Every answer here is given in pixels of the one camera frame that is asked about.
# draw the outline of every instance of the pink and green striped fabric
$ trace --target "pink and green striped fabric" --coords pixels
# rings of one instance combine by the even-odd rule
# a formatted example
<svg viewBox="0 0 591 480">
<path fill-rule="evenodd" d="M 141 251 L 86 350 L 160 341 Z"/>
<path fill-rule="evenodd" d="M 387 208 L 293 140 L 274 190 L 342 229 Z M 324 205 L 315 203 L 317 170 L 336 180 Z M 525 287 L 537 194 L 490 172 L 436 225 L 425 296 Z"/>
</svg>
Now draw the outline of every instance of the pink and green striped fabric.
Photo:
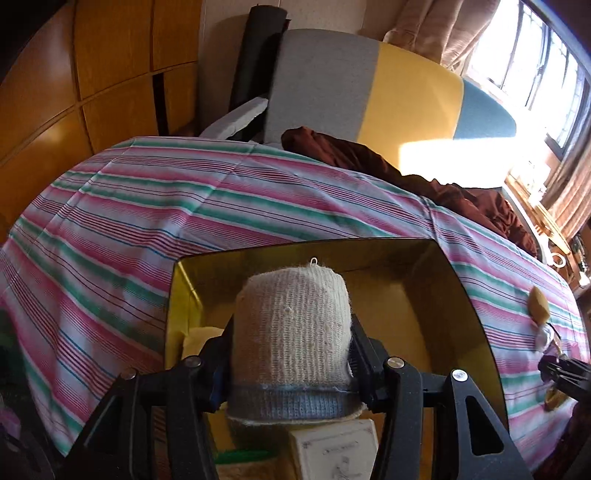
<svg viewBox="0 0 591 480">
<path fill-rule="evenodd" d="M 566 352 L 589 361 L 566 283 L 515 245 L 429 200 L 363 174 L 262 145 L 135 138 L 58 178 L 0 254 L 0 292 L 33 396 L 67 453 L 117 374 L 163 365 L 166 304 L 183 255 L 308 240 L 435 239 L 468 292 L 498 366 L 511 436 L 531 468 L 572 402 L 545 388 L 526 301 L 546 294 Z"/>
</svg>

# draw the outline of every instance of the blue knitted band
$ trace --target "blue knitted band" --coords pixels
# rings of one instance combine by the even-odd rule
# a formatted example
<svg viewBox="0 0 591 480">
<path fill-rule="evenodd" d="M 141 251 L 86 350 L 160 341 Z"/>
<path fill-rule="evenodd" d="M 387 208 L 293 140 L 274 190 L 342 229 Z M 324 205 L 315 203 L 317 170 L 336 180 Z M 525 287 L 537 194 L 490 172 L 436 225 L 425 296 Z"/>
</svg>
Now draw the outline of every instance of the blue knitted band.
<svg viewBox="0 0 591 480">
<path fill-rule="evenodd" d="M 293 385 L 234 385 L 228 416 L 261 423 L 329 420 L 361 411 L 359 394 L 337 387 Z"/>
</svg>

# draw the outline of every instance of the curtain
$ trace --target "curtain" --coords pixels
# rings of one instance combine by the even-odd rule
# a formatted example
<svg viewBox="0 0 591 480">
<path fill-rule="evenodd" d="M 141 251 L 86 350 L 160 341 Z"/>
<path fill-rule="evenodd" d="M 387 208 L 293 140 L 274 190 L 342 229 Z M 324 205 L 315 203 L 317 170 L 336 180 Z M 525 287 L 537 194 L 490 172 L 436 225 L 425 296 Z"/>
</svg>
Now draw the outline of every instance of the curtain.
<svg viewBox="0 0 591 480">
<path fill-rule="evenodd" d="M 574 133 L 574 142 L 550 177 L 542 205 L 550 212 L 567 240 L 591 216 L 591 99 L 581 105 L 586 120 Z"/>
<path fill-rule="evenodd" d="M 384 41 L 454 68 L 491 23 L 500 0 L 406 0 Z"/>
</svg>

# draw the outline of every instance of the gray cushion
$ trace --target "gray cushion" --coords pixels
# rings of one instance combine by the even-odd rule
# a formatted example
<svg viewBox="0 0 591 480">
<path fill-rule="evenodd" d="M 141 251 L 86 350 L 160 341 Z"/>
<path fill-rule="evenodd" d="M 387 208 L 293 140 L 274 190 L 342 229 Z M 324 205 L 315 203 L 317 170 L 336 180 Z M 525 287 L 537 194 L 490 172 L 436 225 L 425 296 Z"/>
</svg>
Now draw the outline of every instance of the gray cushion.
<svg viewBox="0 0 591 480">
<path fill-rule="evenodd" d="M 300 126 L 356 141 L 379 42 L 329 30 L 288 30 L 273 77 L 264 143 Z"/>
</svg>

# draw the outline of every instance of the yellow sponge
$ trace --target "yellow sponge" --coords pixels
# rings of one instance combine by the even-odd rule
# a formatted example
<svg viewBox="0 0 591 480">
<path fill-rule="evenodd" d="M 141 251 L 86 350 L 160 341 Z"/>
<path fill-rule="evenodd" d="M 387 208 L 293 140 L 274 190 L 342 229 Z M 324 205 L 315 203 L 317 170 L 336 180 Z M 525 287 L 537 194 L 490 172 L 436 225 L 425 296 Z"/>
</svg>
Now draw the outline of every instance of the yellow sponge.
<svg viewBox="0 0 591 480">
<path fill-rule="evenodd" d="M 539 326 L 542 326 L 550 319 L 548 300 L 538 287 L 531 289 L 530 296 L 527 299 L 527 309 L 530 311 L 533 321 Z"/>
</svg>

